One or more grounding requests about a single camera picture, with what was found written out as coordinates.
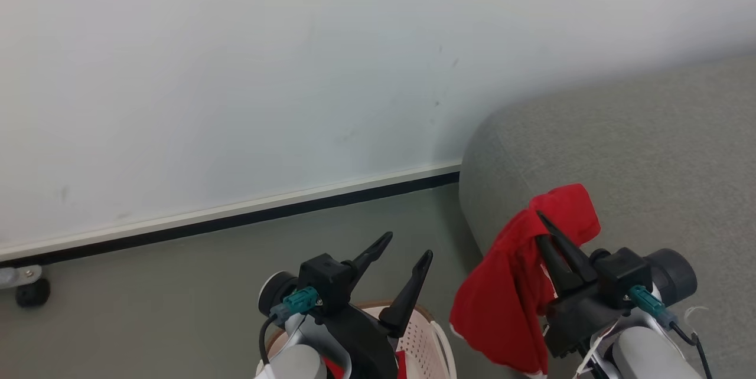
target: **red cloth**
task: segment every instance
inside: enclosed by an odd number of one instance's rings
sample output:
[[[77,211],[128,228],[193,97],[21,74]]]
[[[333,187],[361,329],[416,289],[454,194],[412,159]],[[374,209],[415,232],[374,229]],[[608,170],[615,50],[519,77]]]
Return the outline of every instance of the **red cloth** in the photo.
[[[344,376],[343,369],[338,367],[336,363],[330,361],[330,358],[323,357],[323,361],[326,363],[326,367],[328,368],[328,370],[330,370],[333,377]],[[408,379],[407,378],[407,360],[406,360],[406,354],[404,351],[396,352],[396,363],[397,365],[399,365],[399,376],[397,376],[396,379]]]
[[[489,360],[531,375],[548,373],[538,315],[544,315],[546,304],[554,299],[535,244],[536,236],[549,234],[537,211],[578,246],[601,229],[588,192],[580,184],[533,198],[526,210],[507,223],[462,283],[449,319],[454,331]]]

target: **cable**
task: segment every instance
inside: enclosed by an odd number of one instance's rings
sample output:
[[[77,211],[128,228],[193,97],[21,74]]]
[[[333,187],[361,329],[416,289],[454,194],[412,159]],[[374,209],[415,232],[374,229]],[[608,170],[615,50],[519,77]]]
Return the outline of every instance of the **cable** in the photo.
[[[706,360],[706,355],[704,354],[704,347],[701,346],[701,339],[699,339],[699,336],[695,332],[692,333],[692,336],[693,339],[696,340],[696,349],[699,350],[699,357],[701,357],[701,364],[704,365],[706,379],[711,379],[711,370],[708,368],[708,362]]]
[[[672,322],[672,323],[669,323],[669,325],[673,331],[677,332],[677,334],[680,335],[680,338],[682,338],[686,344],[688,344],[691,347],[696,346],[696,341],[694,341],[691,338],[688,338],[688,335],[686,335],[685,332],[683,332],[683,329],[681,329],[680,326],[677,325],[677,323]]]
[[[612,333],[612,330],[614,330],[615,326],[619,323],[619,320],[616,320],[616,322],[613,323],[610,327],[607,328],[607,330],[603,331],[594,342],[593,345],[588,349],[588,352],[585,353],[583,357],[583,362],[580,363],[578,366],[578,370],[575,371],[575,375],[572,376],[572,379],[577,379],[578,376],[583,374],[583,369],[586,365],[588,365],[589,362],[591,362],[591,358],[594,356],[594,353],[596,353],[596,350],[599,349],[599,344],[601,344],[601,341],[607,337],[608,334]]]
[[[268,326],[270,326],[273,321],[276,319],[276,315],[273,314],[267,319],[265,319],[265,323],[262,324],[262,327],[260,328],[260,358],[262,359],[262,365],[270,364],[271,361],[268,360],[268,352],[265,350],[265,331],[268,330]]]
[[[675,333],[680,336],[680,338],[685,341],[686,344],[690,345],[691,347],[696,347],[696,349],[699,351],[699,357],[701,358],[701,364],[704,366],[704,373],[706,374],[706,379],[712,379],[711,378],[711,370],[709,370],[708,362],[706,360],[706,354],[704,354],[704,347],[701,345],[701,339],[699,339],[699,336],[694,332],[690,335],[690,338],[688,335],[683,332],[683,329],[680,329],[680,326],[677,325],[675,322],[669,323],[672,330],[675,331]]]

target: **black baseboard strip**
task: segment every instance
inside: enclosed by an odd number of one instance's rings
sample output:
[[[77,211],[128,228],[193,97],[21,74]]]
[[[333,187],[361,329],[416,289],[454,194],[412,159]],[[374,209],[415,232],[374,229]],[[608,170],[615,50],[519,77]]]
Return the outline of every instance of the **black baseboard strip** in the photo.
[[[314,201],[299,202],[299,204],[286,205],[285,207],[270,208],[253,213],[234,215],[234,217],[219,218],[218,220],[206,221],[204,223],[190,224],[175,228],[168,228],[160,231],[152,231],[137,236],[122,237],[112,241],[104,241],[96,244],[88,244],[70,249],[56,250],[40,255],[27,256],[16,260],[2,261],[2,267],[23,267],[40,265],[45,266],[62,261],[75,260],[85,256],[98,255],[100,253],[113,252],[114,250],[128,249],[146,244],[153,244],[162,241],[170,241],[181,237],[196,236],[196,234],[210,233],[211,231],[223,230],[247,224],[259,223],[262,221],[275,220],[276,218],[290,217],[300,213],[308,213],[317,210],[324,210],[333,207],[342,207],[358,202],[372,201],[374,199],[388,198],[398,194],[411,193],[412,191],[425,190],[441,185],[448,185],[459,182],[459,172],[450,174],[437,175],[436,177],[427,177],[425,179],[413,180],[410,182],[401,182],[382,187],[369,188],[367,190],[354,191],[352,193],[339,194],[329,198],[316,199]]]

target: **caster wheel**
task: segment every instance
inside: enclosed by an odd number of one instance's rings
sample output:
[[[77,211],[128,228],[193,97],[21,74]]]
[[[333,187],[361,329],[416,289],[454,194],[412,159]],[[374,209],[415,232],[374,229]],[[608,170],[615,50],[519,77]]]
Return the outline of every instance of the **caster wheel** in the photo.
[[[16,287],[16,304],[21,308],[43,306],[49,297],[50,282],[47,279],[36,280],[29,285]]]

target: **white cable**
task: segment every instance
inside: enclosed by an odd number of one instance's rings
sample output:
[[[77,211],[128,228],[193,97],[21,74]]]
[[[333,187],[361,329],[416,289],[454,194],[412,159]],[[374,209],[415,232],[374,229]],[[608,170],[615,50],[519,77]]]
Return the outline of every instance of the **white cable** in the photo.
[[[698,333],[696,332],[696,329],[693,328],[693,326],[688,322],[688,317],[690,317],[690,315],[693,314],[693,312],[696,311],[697,309],[705,309],[708,311],[708,308],[706,308],[705,306],[692,306],[689,309],[686,309],[685,314],[683,315],[683,321],[685,322],[686,325],[688,325],[688,327],[690,328],[690,330],[693,331],[694,334],[698,334]]]
[[[578,366],[578,369],[575,371],[575,376],[573,376],[572,379],[578,379],[578,376],[583,374],[583,369],[585,368],[586,365],[588,365],[588,362],[591,360],[591,357],[594,356],[594,354],[596,353],[596,350],[599,349],[599,344],[601,344],[601,341],[603,341],[603,339],[614,330],[617,323],[619,323],[619,319],[616,320],[613,323],[613,325],[611,325],[607,330],[603,331],[596,338],[596,342],[594,342],[594,344],[591,345],[591,349],[589,349],[588,353],[585,355],[585,357],[583,357],[583,362],[581,362],[580,365]]]

